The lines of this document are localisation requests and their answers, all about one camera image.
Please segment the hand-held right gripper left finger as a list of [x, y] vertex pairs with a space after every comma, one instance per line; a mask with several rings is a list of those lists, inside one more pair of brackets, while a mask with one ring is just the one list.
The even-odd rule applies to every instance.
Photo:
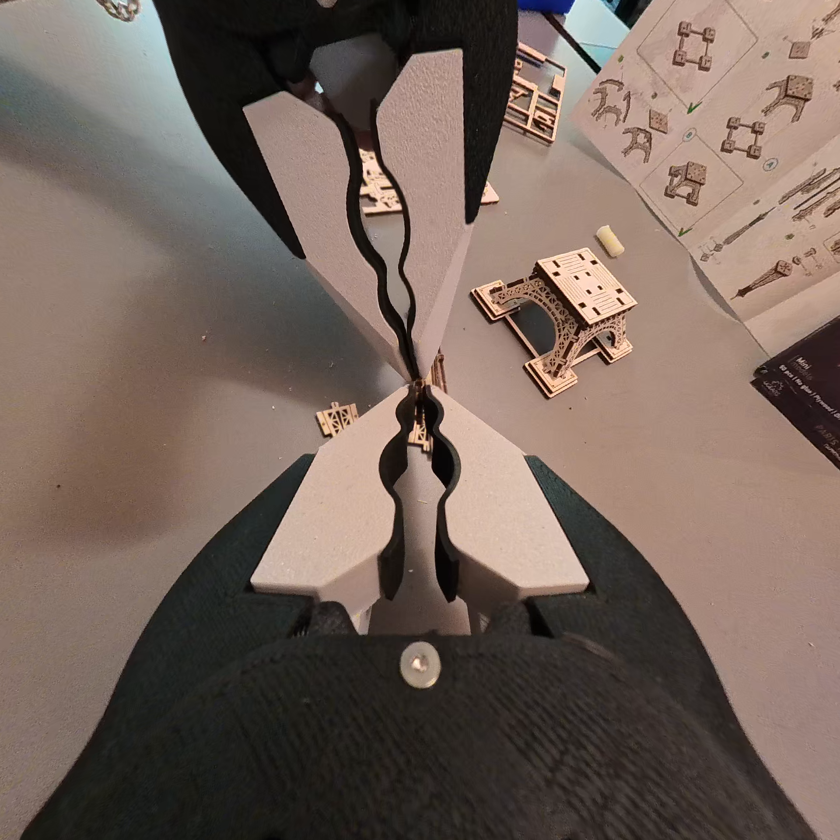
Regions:
[[367, 634], [373, 606], [403, 581], [403, 502], [415, 386], [374, 406], [315, 454], [250, 578], [257, 593], [341, 604]]

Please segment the wooden parts sheet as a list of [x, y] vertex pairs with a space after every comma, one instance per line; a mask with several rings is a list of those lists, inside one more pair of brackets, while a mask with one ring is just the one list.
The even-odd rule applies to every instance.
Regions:
[[359, 149], [362, 163], [360, 209], [363, 216], [402, 214], [403, 205], [372, 150]]

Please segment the wide wooden lattice panel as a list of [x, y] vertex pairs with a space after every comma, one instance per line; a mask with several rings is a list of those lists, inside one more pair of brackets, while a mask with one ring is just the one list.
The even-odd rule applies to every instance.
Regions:
[[316, 420], [325, 438], [338, 436], [345, 428], [354, 424], [359, 418], [355, 403], [340, 404], [331, 402], [330, 406], [316, 412]]

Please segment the grey desk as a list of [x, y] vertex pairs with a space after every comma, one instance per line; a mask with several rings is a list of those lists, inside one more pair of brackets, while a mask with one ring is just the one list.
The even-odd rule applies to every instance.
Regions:
[[[399, 378], [209, 150], [151, 3], [2, 5], [2, 838], [90, 737], [194, 555], [315, 412]], [[505, 130], [443, 340], [448, 389], [656, 568], [742, 725], [838, 838], [838, 470], [749, 380], [759, 346], [569, 120]], [[546, 401], [469, 291], [609, 224], [633, 352]]]

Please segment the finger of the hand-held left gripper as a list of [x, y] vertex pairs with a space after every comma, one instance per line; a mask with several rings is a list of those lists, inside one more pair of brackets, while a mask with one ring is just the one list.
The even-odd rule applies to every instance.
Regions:
[[352, 130], [286, 91], [243, 111], [309, 269], [377, 354], [411, 381], [405, 324], [389, 297], [385, 261], [361, 220], [361, 159]]
[[408, 221], [404, 274], [413, 292], [412, 340], [420, 375], [444, 337], [472, 225], [466, 222], [462, 49], [412, 56], [379, 105], [382, 162]]

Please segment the person's left hand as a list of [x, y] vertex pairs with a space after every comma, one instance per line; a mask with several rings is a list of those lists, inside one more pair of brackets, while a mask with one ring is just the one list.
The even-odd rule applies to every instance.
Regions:
[[271, 76], [295, 98], [320, 112], [329, 110], [329, 102], [318, 90], [318, 80], [310, 69], [313, 48], [302, 34], [288, 30], [267, 38], [261, 54]]

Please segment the joined wooden lattice panels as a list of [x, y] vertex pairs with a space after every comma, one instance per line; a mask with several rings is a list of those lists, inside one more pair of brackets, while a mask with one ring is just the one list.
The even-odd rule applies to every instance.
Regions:
[[415, 380], [409, 388], [409, 396], [412, 398], [411, 419], [413, 424], [407, 436], [407, 444], [419, 447], [429, 458], [433, 453], [434, 441], [427, 431], [424, 395], [425, 389], [433, 383], [434, 378], [430, 371], [423, 379]]

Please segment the assembly diagram sheet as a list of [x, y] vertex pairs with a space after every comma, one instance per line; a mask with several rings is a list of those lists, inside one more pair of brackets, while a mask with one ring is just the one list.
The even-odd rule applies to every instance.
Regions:
[[838, 1], [652, 2], [571, 118], [767, 354], [838, 317]]

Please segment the purple model kit box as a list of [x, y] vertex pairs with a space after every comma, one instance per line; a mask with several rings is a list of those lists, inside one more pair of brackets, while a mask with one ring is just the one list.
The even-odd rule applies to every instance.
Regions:
[[759, 366], [752, 387], [839, 467], [839, 319]]

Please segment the wooden tower base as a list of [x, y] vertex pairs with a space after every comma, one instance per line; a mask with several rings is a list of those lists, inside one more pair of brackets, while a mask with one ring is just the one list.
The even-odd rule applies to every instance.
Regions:
[[[548, 400], [578, 382], [577, 364], [595, 356], [614, 364], [633, 350], [627, 314], [637, 301], [589, 248], [539, 259], [528, 275], [474, 287], [470, 296], [487, 321], [504, 322], [528, 351], [523, 368]], [[515, 320], [529, 309], [543, 312], [552, 328], [543, 353]]]

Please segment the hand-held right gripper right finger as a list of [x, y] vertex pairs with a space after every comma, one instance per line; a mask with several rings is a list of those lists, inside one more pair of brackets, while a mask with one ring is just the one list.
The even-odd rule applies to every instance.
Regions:
[[526, 454], [433, 385], [423, 389], [437, 503], [437, 583], [483, 632], [502, 606], [584, 592], [590, 579]]

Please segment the wooden parts frame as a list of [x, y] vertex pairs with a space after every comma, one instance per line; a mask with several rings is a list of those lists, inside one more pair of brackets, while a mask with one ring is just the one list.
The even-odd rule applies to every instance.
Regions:
[[557, 137], [566, 78], [564, 66], [519, 42], [504, 123], [552, 145]]

